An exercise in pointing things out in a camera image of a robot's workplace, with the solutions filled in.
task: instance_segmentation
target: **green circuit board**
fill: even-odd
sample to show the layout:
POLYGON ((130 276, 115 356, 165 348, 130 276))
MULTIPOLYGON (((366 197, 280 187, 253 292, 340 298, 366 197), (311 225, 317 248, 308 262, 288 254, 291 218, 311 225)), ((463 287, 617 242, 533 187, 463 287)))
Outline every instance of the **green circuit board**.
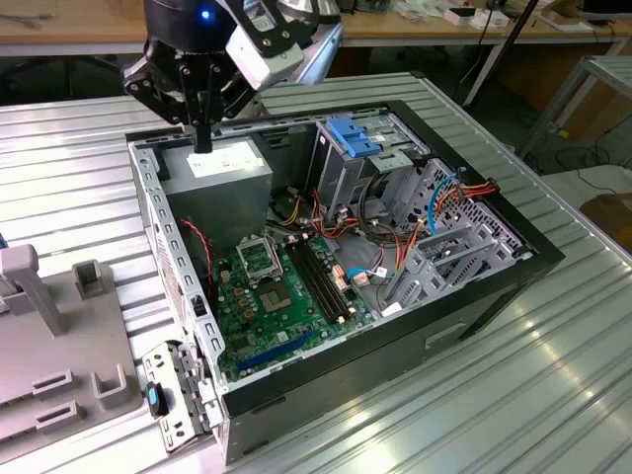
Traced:
MULTIPOLYGON (((319 259, 323 270, 330 273, 337 262, 323 239, 314 237, 307 245, 319 259)), ((230 273, 228 280, 220 280, 217 312, 219 328, 226 343, 219 365, 229 381, 279 363, 297 352, 315 348, 373 321, 361 297, 351 290, 339 291, 339 294, 355 313, 342 324, 328 324, 285 249, 277 244, 276 251, 283 267, 282 277, 278 281, 262 280, 257 287, 249 286, 237 252, 217 262, 220 268, 229 269, 230 273), (244 361, 252 361, 252 357, 292 344, 299 347, 276 355, 272 360, 243 368, 244 361)))

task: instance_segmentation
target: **red wire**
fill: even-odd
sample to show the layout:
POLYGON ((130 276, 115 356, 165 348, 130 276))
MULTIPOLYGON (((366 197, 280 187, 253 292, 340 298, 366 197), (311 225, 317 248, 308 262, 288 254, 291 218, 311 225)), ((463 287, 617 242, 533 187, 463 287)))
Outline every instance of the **red wire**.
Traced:
POLYGON ((212 291, 213 291, 213 280, 210 275, 211 262, 212 262, 212 258, 210 257, 210 243, 208 242, 208 240, 206 240, 206 237, 204 237, 204 234, 202 234, 199 231, 199 229, 195 227, 192 223, 188 222, 186 219, 180 219, 180 222, 182 224, 187 225, 189 228, 191 228, 191 230, 193 230, 197 234, 197 237, 199 237, 199 240, 201 241, 201 244, 204 247, 204 252, 206 253, 206 269, 208 271, 208 291, 206 293, 209 300, 208 302, 210 303, 210 296, 212 295, 212 291))
POLYGON ((329 229, 325 228, 323 222, 323 214, 320 210, 320 197, 318 196, 318 191, 312 190, 312 196, 314 197, 314 208, 312 209, 312 222, 316 230, 323 235, 323 237, 327 237, 328 239, 337 239, 341 237, 348 230, 357 227, 357 219, 351 218, 347 219, 343 223, 339 223, 336 227, 330 227, 329 229))
MULTIPOLYGON (((489 188, 482 188, 476 191, 471 191, 469 193, 466 192, 464 196, 466 199, 468 199, 468 198, 474 198, 475 196, 490 195, 491 193, 495 193, 495 192, 496 192, 496 188, 489 187, 489 188)), ((435 214, 441 214, 441 209, 443 208, 443 204, 450 197, 457 198, 456 188, 453 188, 452 190, 450 190, 449 192, 447 192, 445 195, 441 197, 441 199, 438 202, 438 205, 436 206, 436 211, 434 212, 435 214)))

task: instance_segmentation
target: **side panel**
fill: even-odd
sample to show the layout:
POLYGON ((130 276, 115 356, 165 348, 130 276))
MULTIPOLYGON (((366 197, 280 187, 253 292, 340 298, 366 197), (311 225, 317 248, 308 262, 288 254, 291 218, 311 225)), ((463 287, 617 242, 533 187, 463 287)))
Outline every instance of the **side panel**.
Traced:
POLYGON ((263 447, 452 347, 497 301, 505 300, 507 293, 513 294, 506 288, 493 293, 290 390, 263 407, 232 418, 225 432, 226 462, 263 447))

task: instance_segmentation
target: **white label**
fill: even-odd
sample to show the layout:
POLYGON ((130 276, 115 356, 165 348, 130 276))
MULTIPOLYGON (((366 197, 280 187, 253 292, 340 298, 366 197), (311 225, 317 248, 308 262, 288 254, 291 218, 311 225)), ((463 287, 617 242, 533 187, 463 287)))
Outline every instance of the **white label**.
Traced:
POLYGON ((213 150, 212 153, 192 153, 187 161, 196 178, 264 166, 264 160, 255 154, 246 141, 231 143, 213 150))
POLYGON ((391 304, 388 308, 386 308, 384 311, 382 311, 382 316, 386 317, 386 316, 390 316, 391 314, 395 314, 398 311, 402 310, 402 305, 395 302, 393 304, 391 304))

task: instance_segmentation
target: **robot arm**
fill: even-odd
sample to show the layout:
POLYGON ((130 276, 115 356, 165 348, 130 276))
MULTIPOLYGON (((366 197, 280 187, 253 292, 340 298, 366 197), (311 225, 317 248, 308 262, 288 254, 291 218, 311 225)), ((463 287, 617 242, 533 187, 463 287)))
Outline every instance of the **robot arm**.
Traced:
POLYGON ((148 40, 143 56, 124 69, 123 87, 168 123, 182 123, 196 153, 209 153, 213 125, 237 116, 257 91, 319 57, 319 73, 300 76, 315 82, 331 63, 342 32, 335 2, 291 5, 281 3, 282 14, 277 0, 248 10, 242 0, 145 0, 148 40), (333 23, 320 27, 324 35, 321 11, 333 23))

